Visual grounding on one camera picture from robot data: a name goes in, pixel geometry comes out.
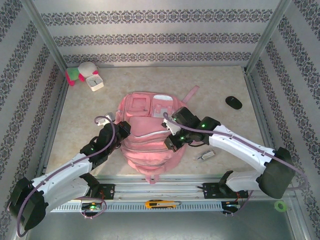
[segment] patterned wallpaper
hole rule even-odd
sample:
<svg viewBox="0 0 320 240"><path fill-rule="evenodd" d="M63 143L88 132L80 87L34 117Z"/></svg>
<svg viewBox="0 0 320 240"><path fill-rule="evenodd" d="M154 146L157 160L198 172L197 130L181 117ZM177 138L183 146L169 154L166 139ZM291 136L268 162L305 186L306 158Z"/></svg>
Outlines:
<svg viewBox="0 0 320 240"><path fill-rule="evenodd" d="M274 145L309 178L296 193L311 239L320 239L319 16L318 2L294 0L251 73Z"/></svg>
<svg viewBox="0 0 320 240"><path fill-rule="evenodd" d="M0 239L16 182L35 177L64 80L19 0L0 0Z"/></svg>
<svg viewBox="0 0 320 240"><path fill-rule="evenodd" d="M68 66L245 66L279 0L34 0Z"/></svg>

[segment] beige floor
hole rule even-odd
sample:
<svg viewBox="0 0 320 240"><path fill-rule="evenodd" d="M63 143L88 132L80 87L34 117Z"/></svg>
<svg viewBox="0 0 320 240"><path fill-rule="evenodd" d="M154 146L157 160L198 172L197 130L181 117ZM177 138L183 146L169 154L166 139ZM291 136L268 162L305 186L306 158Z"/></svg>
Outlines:
<svg viewBox="0 0 320 240"><path fill-rule="evenodd" d="M95 116L115 112L122 98L131 92L158 92L183 97L194 86L200 89L188 103L200 119L212 117L237 134L263 144L247 86L239 66L228 67L132 67L102 68L104 87L92 92L85 82L69 87L53 143L47 172L74 157L101 127L94 124ZM225 103L228 96L237 97L243 104L235 110ZM252 168L237 157L220 149L216 156L199 163L195 156L209 146L189 147L178 167L168 174L223 174L227 170L246 171ZM95 175L138 174L127 165L120 150L107 162L92 171Z"/></svg>

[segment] alarm clock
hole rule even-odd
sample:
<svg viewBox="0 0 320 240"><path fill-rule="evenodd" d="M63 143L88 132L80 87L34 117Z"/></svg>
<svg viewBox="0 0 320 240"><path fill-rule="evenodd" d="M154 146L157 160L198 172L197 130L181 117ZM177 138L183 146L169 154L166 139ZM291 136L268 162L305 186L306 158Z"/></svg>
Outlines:
<svg viewBox="0 0 320 240"><path fill-rule="evenodd" d="M93 92L104 86L104 81L98 74L87 77L85 81Z"/></svg>

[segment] yellow box cutter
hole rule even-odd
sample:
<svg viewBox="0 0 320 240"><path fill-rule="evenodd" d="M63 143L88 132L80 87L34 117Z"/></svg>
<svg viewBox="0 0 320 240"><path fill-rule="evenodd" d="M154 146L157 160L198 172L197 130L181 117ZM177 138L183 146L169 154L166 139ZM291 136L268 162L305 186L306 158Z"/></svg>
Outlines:
<svg viewBox="0 0 320 240"><path fill-rule="evenodd" d="M145 203L147 209L170 209L180 206L180 201L150 200Z"/></svg>

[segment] pink backpack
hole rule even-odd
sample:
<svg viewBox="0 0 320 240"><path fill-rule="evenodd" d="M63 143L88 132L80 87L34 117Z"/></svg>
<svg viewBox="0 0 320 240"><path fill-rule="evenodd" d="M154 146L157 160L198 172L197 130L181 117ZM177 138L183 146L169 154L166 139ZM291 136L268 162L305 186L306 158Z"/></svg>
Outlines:
<svg viewBox="0 0 320 240"><path fill-rule="evenodd" d="M179 108L187 107L186 103L198 88L195 86L182 101L175 96L152 92L134 92L121 101L115 123L127 121L131 134L122 141L120 149L128 164L145 174L150 184L155 184L160 174L175 168L186 151L186 146L176 152L167 149L164 141L171 132L161 125L163 114L171 116Z"/></svg>

